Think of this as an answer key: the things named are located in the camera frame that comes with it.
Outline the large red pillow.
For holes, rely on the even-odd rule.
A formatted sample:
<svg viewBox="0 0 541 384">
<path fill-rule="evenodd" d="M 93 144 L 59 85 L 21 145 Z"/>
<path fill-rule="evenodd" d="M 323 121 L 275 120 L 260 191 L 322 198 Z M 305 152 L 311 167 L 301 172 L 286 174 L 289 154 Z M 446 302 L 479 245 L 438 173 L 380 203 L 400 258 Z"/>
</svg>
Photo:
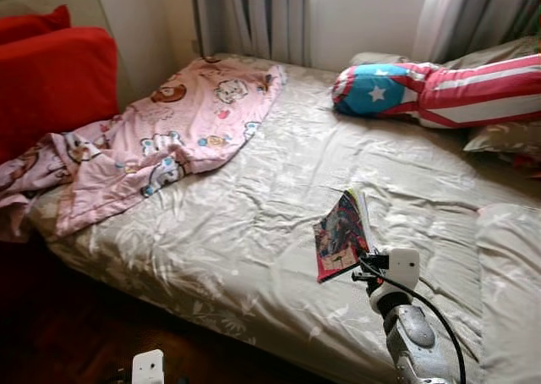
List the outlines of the large red pillow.
<svg viewBox="0 0 541 384">
<path fill-rule="evenodd" d="M 0 163 L 44 135 L 118 113 L 118 51 L 102 28 L 73 27 L 0 45 Z"/>
</svg>

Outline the beige padded headboard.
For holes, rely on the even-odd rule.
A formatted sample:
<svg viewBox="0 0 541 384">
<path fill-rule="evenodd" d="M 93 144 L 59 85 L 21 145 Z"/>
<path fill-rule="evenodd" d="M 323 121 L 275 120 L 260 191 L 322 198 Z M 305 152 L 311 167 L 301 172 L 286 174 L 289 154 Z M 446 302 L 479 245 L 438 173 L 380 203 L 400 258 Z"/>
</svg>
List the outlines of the beige padded headboard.
<svg viewBox="0 0 541 384">
<path fill-rule="evenodd" d="M 97 27 L 115 36 L 101 0 L 0 0 L 0 17 L 43 15 L 61 5 L 67 6 L 74 27 Z"/>
</svg>

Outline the colourful picture book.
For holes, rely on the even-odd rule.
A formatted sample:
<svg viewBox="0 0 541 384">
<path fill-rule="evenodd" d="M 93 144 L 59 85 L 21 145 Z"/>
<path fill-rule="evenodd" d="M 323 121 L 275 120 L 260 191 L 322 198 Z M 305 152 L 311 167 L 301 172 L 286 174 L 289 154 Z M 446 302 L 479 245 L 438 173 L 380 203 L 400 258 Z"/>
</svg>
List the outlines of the colourful picture book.
<svg viewBox="0 0 541 384">
<path fill-rule="evenodd" d="M 317 283 L 349 272 L 374 253 L 370 222 L 362 192 L 348 189 L 313 226 Z"/>
</svg>

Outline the pink cartoon print blanket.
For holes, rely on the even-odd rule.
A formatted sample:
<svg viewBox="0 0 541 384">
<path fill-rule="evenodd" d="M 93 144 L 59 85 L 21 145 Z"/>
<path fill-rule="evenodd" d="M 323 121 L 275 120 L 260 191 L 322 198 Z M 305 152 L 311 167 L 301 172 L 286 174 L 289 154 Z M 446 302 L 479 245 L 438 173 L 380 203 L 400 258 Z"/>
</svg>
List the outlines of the pink cartoon print blanket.
<svg viewBox="0 0 541 384">
<path fill-rule="evenodd" d="M 22 244 L 24 219 L 58 187 L 58 236 L 123 213 L 185 176 L 227 164 L 285 89 L 280 64 L 198 58 L 113 118 L 44 135 L 0 165 L 0 241 Z"/>
</svg>

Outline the beige floral pillow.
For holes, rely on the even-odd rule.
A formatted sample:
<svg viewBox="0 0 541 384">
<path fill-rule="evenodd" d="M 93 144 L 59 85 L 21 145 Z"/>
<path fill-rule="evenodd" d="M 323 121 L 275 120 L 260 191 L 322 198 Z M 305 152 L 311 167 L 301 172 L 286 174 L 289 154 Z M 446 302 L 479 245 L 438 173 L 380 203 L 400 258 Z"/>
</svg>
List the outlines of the beige floral pillow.
<svg viewBox="0 0 541 384">
<path fill-rule="evenodd" d="M 467 56 L 452 60 L 449 63 L 437 64 L 445 69 L 473 69 L 483 64 L 505 62 L 518 57 L 540 54 L 540 45 L 536 36 L 521 37 L 491 47 L 483 49 L 480 52 L 473 52 Z M 408 62 L 403 58 L 394 56 L 385 56 L 381 63 L 428 63 L 428 62 Z M 355 64 L 379 64 L 376 63 L 371 54 L 358 54 L 354 58 Z M 470 152 L 498 152 L 510 153 L 510 155 L 540 155 L 540 118 L 530 121 L 516 121 L 498 123 L 486 126 L 476 126 L 476 128 L 464 128 L 471 132 L 470 140 L 465 145 L 465 151 Z"/>
</svg>

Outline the red white blue star bolster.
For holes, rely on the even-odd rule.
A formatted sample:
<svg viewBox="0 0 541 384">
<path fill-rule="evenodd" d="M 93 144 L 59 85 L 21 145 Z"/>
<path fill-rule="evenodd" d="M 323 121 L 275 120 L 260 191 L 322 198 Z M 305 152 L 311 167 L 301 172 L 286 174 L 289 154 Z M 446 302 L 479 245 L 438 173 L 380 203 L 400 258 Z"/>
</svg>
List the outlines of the red white blue star bolster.
<svg viewBox="0 0 541 384">
<path fill-rule="evenodd" d="M 343 116 L 395 118 L 425 128 L 536 120 L 541 113 L 541 56 L 473 69 L 432 63 L 355 64 L 337 75 L 331 99 Z"/>
</svg>

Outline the bed with beige floral cover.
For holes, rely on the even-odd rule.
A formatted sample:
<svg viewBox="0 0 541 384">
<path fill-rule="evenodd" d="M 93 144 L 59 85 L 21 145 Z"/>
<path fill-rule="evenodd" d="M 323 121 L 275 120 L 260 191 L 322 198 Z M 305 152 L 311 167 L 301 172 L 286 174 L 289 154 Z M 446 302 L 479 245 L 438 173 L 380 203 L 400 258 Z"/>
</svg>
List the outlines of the bed with beige floral cover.
<svg viewBox="0 0 541 384">
<path fill-rule="evenodd" d="M 420 255 L 418 292 L 483 379 L 479 211 L 538 207 L 537 180 L 468 153 L 456 130 L 335 114 L 331 71 L 286 64 L 255 136 L 223 167 L 187 175 L 130 210 L 58 236 L 61 192 L 30 225 L 75 271 L 346 384 L 393 383 L 381 317 L 347 276 L 317 283 L 313 226 L 347 189 L 362 192 L 379 246 Z"/>
</svg>

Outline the grey curtain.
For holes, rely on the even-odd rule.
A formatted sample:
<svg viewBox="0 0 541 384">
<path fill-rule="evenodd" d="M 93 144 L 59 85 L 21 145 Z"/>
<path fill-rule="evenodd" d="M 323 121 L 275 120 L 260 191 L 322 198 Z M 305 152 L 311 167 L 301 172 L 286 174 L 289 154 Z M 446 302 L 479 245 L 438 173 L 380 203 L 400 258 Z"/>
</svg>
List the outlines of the grey curtain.
<svg viewBox="0 0 541 384">
<path fill-rule="evenodd" d="M 193 0 L 200 56 L 240 54 L 312 63 L 312 0 Z"/>
<path fill-rule="evenodd" d="M 538 33 L 540 0 L 424 0 L 411 57 L 443 63 Z"/>
</svg>

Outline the red crumpled cloth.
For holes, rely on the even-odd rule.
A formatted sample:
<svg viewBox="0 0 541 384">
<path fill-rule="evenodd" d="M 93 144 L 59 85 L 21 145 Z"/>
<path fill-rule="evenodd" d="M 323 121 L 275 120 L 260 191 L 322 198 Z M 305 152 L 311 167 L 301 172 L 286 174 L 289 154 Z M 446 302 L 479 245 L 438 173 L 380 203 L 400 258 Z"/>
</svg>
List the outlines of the red crumpled cloth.
<svg viewBox="0 0 541 384">
<path fill-rule="evenodd" d="M 525 172 L 537 172 L 541 167 L 541 159 L 537 156 L 526 155 L 526 153 L 517 153 L 511 160 L 514 168 Z"/>
</svg>

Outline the small red pillow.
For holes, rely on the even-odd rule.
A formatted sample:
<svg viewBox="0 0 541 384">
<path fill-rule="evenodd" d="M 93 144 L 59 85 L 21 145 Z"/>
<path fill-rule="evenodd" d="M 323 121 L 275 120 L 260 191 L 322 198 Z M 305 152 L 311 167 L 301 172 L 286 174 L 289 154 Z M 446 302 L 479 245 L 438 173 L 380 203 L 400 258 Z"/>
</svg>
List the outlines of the small red pillow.
<svg viewBox="0 0 541 384">
<path fill-rule="evenodd" d="M 0 18 L 0 45 L 49 35 L 54 31 L 67 29 L 70 25 L 69 9 L 66 4 L 57 6 L 49 14 L 2 17 Z"/>
</svg>

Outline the folded beige floral quilt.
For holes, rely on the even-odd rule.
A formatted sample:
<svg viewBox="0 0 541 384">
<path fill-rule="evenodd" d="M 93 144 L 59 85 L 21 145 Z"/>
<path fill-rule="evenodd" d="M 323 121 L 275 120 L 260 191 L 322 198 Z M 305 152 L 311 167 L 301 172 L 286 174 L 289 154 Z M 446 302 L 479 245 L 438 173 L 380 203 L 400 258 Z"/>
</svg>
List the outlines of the folded beige floral quilt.
<svg viewBox="0 0 541 384">
<path fill-rule="evenodd" d="M 541 384 L 541 216 L 536 207 L 479 211 L 484 384 Z"/>
</svg>

